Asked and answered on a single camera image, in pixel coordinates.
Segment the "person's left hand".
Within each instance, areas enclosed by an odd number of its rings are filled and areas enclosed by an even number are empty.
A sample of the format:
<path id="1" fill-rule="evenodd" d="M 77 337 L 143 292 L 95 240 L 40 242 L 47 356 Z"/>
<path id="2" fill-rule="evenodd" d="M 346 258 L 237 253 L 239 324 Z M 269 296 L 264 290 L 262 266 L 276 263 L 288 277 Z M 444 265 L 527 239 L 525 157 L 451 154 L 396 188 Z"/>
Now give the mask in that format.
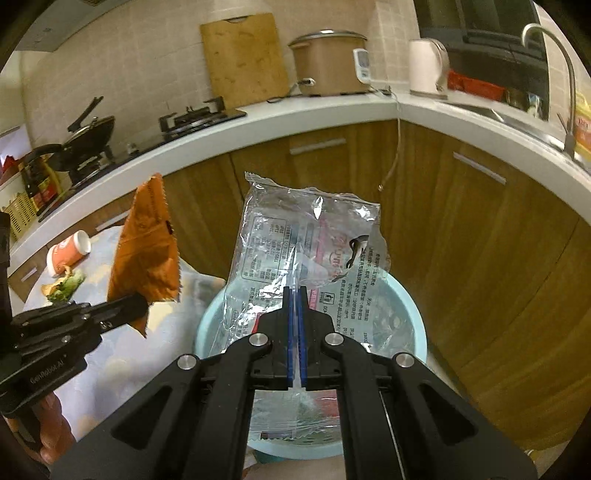
<path id="1" fill-rule="evenodd" d="M 41 446 L 31 450 L 19 435 L 20 421 L 16 418 L 6 418 L 8 428 L 16 437 L 17 442 L 26 454 L 37 464 L 49 467 L 53 465 L 76 440 L 72 434 L 70 424 L 63 416 L 59 398 L 49 393 L 37 405 L 37 419 L 40 423 Z"/>

